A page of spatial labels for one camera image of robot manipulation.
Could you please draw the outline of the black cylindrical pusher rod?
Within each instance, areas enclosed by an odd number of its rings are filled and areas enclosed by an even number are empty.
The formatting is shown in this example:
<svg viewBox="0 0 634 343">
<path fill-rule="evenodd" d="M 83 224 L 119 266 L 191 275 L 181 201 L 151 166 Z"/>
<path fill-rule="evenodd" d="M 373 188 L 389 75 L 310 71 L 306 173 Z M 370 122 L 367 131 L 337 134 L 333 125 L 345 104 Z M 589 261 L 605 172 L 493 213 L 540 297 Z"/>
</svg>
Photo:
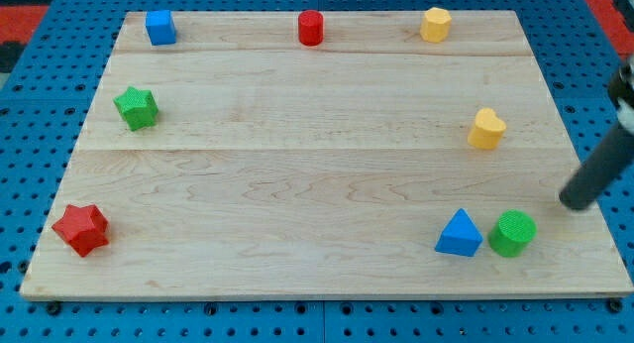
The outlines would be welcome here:
<svg viewBox="0 0 634 343">
<path fill-rule="evenodd" d="M 581 164 L 559 193 L 571 210 L 586 210 L 633 163 L 633 132 L 620 121 Z"/>
</svg>

